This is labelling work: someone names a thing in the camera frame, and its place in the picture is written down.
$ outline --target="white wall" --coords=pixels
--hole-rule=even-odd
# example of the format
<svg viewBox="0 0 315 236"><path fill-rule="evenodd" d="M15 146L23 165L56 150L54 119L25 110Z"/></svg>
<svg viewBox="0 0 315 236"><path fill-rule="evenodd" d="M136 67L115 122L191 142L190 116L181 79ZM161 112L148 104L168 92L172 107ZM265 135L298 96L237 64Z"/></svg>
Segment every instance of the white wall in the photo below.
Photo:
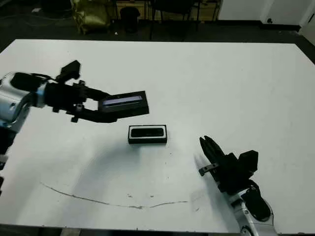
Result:
<svg viewBox="0 0 315 236"><path fill-rule="evenodd" d="M265 0L223 0L219 20L260 20Z"/></svg>
<svg viewBox="0 0 315 236"><path fill-rule="evenodd" d="M312 0L275 0L267 14L273 24L299 25Z"/></svg>
<svg viewBox="0 0 315 236"><path fill-rule="evenodd" d="M219 20L260 20L266 24L300 25L307 23L315 0L222 0Z"/></svg>

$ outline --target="chair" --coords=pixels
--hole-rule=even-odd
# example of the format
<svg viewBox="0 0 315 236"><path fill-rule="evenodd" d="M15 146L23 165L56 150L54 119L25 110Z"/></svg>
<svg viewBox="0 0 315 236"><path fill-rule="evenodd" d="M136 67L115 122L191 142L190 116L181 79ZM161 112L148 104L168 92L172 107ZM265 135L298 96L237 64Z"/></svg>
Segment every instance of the chair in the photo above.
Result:
<svg viewBox="0 0 315 236"><path fill-rule="evenodd" d="M181 14L183 16L183 20L185 16L187 16L187 21L190 18L191 9L195 3L195 0L151 0L151 8L152 8L152 23L150 29L150 40L152 39L153 34L153 25L156 11L160 11L161 21L163 22L163 11Z"/></svg>

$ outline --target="table surface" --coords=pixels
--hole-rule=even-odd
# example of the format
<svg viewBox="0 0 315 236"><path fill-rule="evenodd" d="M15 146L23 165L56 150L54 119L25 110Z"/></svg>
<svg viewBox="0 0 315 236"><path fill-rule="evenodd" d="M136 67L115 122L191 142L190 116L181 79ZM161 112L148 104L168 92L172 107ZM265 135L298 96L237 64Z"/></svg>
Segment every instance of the table surface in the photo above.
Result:
<svg viewBox="0 0 315 236"><path fill-rule="evenodd" d="M198 138L259 152L253 179L278 233L315 232L315 66L294 44L15 40L0 74L57 76L81 62L87 86L145 90L150 114L112 124L32 108L1 172L0 223L238 232ZM129 125L166 124L164 145L131 146Z"/></svg>

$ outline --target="floor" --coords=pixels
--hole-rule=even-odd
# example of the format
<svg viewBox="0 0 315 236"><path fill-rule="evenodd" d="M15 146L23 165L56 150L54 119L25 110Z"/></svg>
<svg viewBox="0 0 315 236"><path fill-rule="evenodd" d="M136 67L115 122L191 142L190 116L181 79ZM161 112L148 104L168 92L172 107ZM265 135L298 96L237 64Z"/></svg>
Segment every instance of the floor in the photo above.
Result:
<svg viewBox="0 0 315 236"><path fill-rule="evenodd" d="M79 34L71 12L47 14L31 13L34 5L9 3L0 8L0 52L14 39L70 39L70 40L117 40L117 41L149 41L150 25L148 21L140 21L137 33L125 33L122 23L117 21L103 32L87 35ZM184 42L259 42L259 43L294 43L315 63L315 46L296 31L280 29L261 29L259 25L229 25L221 22L196 24L193 22L155 23L152 41L184 41ZM59 236L61 229L44 229L36 227L0 226L1 236ZM81 236L115 235L121 232L105 232L98 230L82 230ZM144 232L124 232L143 235ZM151 235L182 235L176 233L151 232Z"/></svg>

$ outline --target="cable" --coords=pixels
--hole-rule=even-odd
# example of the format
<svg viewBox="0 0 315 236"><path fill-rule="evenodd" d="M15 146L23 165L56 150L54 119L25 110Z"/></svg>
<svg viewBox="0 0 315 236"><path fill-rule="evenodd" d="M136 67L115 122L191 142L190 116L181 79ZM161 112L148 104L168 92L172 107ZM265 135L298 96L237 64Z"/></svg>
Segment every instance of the cable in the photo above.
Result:
<svg viewBox="0 0 315 236"><path fill-rule="evenodd" d="M55 22L53 22L53 23L49 23L49 24L45 24L45 25L33 25L33 24L30 24L30 23L28 23L28 22L26 22L26 21L23 21L23 23L25 23L26 25L28 25L28 26L32 26L32 27L45 27L45 26L51 26L51 25L54 25L54 24L57 24L58 22L60 22L60 21L63 21L63 20L65 20L65 19L70 19L71 17L69 17L69 18L64 18L64 19L61 19L61 20L59 20L59 21L55 21Z"/></svg>
<svg viewBox="0 0 315 236"><path fill-rule="evenodd" d="M62 18L49 18L49 17L44 17L44 16L35 16L31 14L15 14L15 15L10 15L10 16L3 16L0 18L0 20L11 18L11 17L17 17L17 16L30 16L30 17L35 17L35 18L40 18L40 19L45 19L45 20L52 20L52 21L66 20L66 19L71 18L71 17L64 18L65 15L63 15Z"/></svg>

